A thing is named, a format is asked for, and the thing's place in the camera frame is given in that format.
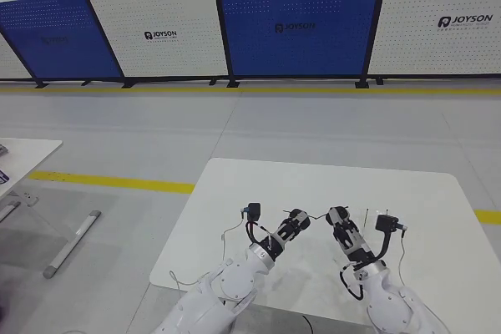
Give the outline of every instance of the table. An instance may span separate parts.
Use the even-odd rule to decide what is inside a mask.
[[[375,253],[382,243],[375,218],[388,210],[408,226],[405,283],[452,332],[501,332],[501,265],[456,178],[448,174],[212,159],[150,282],[176,288],[169,270],[180,281],[194,281],[215,268],[222,257],[220,234],[240,222],[240,208],[250,202],[261,202],[260,223],[271,231],[286,218],[283,210],[299,208],[318,216],[331,206],[348,205]],[[226,257],[243,253],[248,245],[243,225],[228,232]],[[401,254],[396,233],[384,260],[399,286]],[[260,293],[255,304],[370,325],[364,303],[355,301],[338,279],[346,263],[331,227],[324,219],[313,220],[286,245],[271,273],[256,282]]]
[[[27,192],[16,194],[15,187],[24,180],[33,170],[35,170],[50,155],[57,151],[63,144],[61,140],[46,139],[13,139],[0,138],[0,144],[6,146],[9,153],[0,157],[0,169],[9,176],[9,181],[0,185],[0,200],[6,195],[18,195],[19,200],[14,200],[0,211],[0,222],[23,202],[30,211],[40,220],[44,221],[55,229],[62,237],[67,239],[67,244],[59,252],[56,258],[45,269],[44,276],[51,278],[63,261],[67,258],[71,250],[78,244],[85,232],[100,216],[100,211],[93,211],[83,222],[80,228],[72,231],[66,225],[56,221],[45,220],[33,206],[38,202],[38,198],[31,196]]]

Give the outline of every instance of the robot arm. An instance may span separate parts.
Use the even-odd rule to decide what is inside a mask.
[[[381,260],[387,252],[391,235],[397,229],[404,236],[407,227],[398,223],[399,219],[390,215],[379,215],[376,229],[384,233],[382,249],[374,256],[356,224],[350,219],[346,208],[338,206],[331,208],[326,215],[326,221],[334,228],[333,235],[343,252],[354,263],[355,277],[360,285],[357,296],[351,291],[343,279],[340,279],[356,299],[364,298],[364,291],[369,300],[367,314],[377,333],[402,333],[413,326],[419,334],[441,334],[448,332],[442,323],[423,304],[416,293],[406,286],[394,286],[391,283],[390,270]]]
[[[228,259],[201,278],[195,287],[185,294],[153,334],[219,334],[254,301],[256,274],[267,275],[276,258],[284,251],[286,242],[293,240],[301,230],[310,225],[306,212],[294,209],[282,221],[275,233],[269,234],[256,222],[260,218],[260,204],[251,203],[241,211],[247,213],[245,224],[252,244],[245,250],[245,259]],[[262,241],[254,237],[253,228],[259,226],[268,233]],[[215,294],[212,282],[220,278],[224,303]]]

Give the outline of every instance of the blue wall panel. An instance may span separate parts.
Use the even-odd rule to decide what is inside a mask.
[[[0,3],[0,26],[37,77],[120,76],[86,1]]]
[[[375,0],[223,0],[235,75],[359,75]]]

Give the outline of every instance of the gray floor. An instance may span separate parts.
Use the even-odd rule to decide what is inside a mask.
[[[186,183],[210,157],[445,172],[474,209],[501,210],[501,96],[0,94],[0,136],[63,140],[42,170]],[[149,273],[187,196],[23,186],[49,219],[75,226],[91,210],[104,215],[49,281],[41,270],[63,240],[24,208],[0,225],[8,310],[0,334],[146,334],[157,326],[178,292],[150,285]],[[501,261],[501,225],[483,228]],[[370,332],[310,320],[316,333]],[[236,332],[310,331],[301,316],[253,306]]]

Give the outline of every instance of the yellow floor line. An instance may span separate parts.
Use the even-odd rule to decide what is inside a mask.
[[[115,188],[164,191],[169,193],[191,194],[195,185],[167,181],[125,179],[109,176],[66,174],[49,171],[35,171],[29,175],[33,180],[78,183],[82,185],[103,185]]]
[[[125,179],[110,176],[67,174],[39,170],[30,174],[32,180],[69,182],[82,185],[102,185],[115,188],[163,191],[168,193],[191,194],[195,185],[155,180]],[[501,225],[500,211],[475,210],[478,221],[484,224]]]
[[[121,88],[0,88],[0,93],[262,93],[262,94],[461,94],[501,95],[501,89],[334,89],[334,88],[252,88],[241,87],[137,87]]]
[[[501,225],[501,211],[475,210],[475,215],[481,223]]]

